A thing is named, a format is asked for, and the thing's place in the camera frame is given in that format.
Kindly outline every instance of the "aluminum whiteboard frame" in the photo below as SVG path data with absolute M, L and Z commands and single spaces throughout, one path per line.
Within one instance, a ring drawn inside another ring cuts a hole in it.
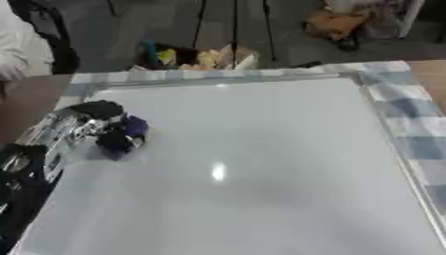
M 304 80 L 323 80 L 332 78 L 348 78 L 359 86 L 359 92 L 363 95 L 364 100 L 368 103 L 371 111 L 379 120 L 382 130 L 384 132 L 385 140 L 388 142 L 391 149 L 394 151 L 402 174 L 405 176 L 408 184 L 424 211 L 429 223 L 431 224 L 435 234 L 439 238 L 442 247 L 446 251 L 446 228 L 440 219 L 440 213 L 435 208 L 432 199 L 429 197 L 425 188 L 417 178 L 414 169 L 411 167 L 407 158 L 405 158 L 403 151 L 398 146 L 396 136 L 387 125 L 385 116 L 381 113 L 376 102 L 372 97 L 366 84 L 363 82 L 358 73 L 343 73 L 343 74 L 301 74 L 290 76 L 277 77 L 229 77 L 229 78 L 203 78 L 190 80 L 163 80 L 163 81 L 144 81 L 144 82 L 119 82 L 119 83 L 96 83 L 89 85 L 81 95 L 80 103 L 85 103 L 91 100 L 95 93 L 101 91 L 120 91 L 120 90 L 134 90 L 139 88 L 163 88 L 163 87 L 187 87 L 187 86 L 216 86 L 219 84 L 249 84 L 262 82 L 281 82 L 281 81 L 304 81 Z

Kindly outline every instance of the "wooden table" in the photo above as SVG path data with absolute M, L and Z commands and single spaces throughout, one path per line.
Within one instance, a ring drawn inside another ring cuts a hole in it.
M 446 60 L 409 63 L 414 75 L 446 113 Z M 0 143 L 14 142 L 50 112 L 72 76 L 33 77 L 15 85 L 0 104 Z

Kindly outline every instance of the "whiteboard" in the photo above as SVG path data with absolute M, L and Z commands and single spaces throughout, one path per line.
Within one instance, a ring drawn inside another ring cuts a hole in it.
M 121 161 L 83 144 L 20 254 L 445 254 L 350 79 L 93 100 L 148 120 L 149 142 Z

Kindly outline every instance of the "blue and white checkered cloth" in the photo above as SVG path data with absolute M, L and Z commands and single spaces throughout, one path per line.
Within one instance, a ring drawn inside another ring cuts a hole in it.
M 359 73 L 397 137 L 446 226 L 446 118 L 432 102 L 405 62 L 335 64 L 311 69 L 256 71 L 157 71 L 75 75 L 72 84 L 143 82 L 241 76 L 287 76 L 318 73 Z M 73 94 L 70 90 L 66 99 Z

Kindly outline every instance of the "gray carpet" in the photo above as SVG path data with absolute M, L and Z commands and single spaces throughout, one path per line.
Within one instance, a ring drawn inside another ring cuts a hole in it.
M 201 0 L 112 0 L 118 17 L 106 0 L 53 0 L 62 11 L 81 72 L 112 72 L 132 63 L 136 44 L 144 39 L 190 47 Z M 232 1 L 208 0 L 198 48 L 221 48 L 231 42 Z M 263 68 L 289 67 L 309 61 L 324 63 L 446 58 L 446 43 L 432 43 L 436 25 L 418 22 L 404 40 L 365 40 L 361 50 L 346 53 L 332 43 L 301 30 L 321 4 L 319 0 L 269 0 L 279 61 L 271 55 L 262 0 L 240 0 L 240 44 L 258 51 Z

